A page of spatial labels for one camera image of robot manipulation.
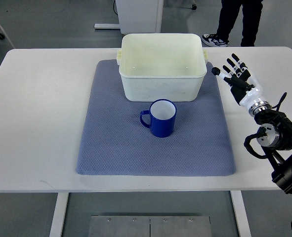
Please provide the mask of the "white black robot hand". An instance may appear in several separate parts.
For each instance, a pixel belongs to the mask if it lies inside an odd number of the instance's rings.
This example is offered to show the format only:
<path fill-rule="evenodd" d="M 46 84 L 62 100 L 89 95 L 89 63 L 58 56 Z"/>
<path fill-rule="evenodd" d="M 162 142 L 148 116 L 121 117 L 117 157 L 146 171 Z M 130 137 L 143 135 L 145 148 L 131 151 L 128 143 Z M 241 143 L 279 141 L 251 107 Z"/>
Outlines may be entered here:
<path fill-rule="evenodd" d="M 234 53 L 227 59 L 227 63 L 230 68 L 225 65 L 222 70 L 213 67 L 211 72 L 230 86 L 238 105 L 245 107 L 252 117 L 260 111 L 271 109 L 272 106 L 262 95 L 262 86 L 246 64 Z"/>

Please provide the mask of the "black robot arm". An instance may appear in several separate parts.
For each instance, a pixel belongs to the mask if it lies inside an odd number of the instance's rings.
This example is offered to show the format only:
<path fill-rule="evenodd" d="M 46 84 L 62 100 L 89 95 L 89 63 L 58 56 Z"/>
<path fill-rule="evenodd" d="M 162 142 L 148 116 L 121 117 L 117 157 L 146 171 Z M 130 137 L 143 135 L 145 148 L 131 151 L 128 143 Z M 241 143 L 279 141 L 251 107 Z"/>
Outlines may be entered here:
<path fill-rule="evenodd" d="M 292 194 L 292 122 L 279 111 L 286 96 L 273 107 L 263 101 L 251 106 L 250 114 L 260 127 L 245 138 L 244 147 L 254 157 L 267 159 L 273 168 L 272 182 Z"/>

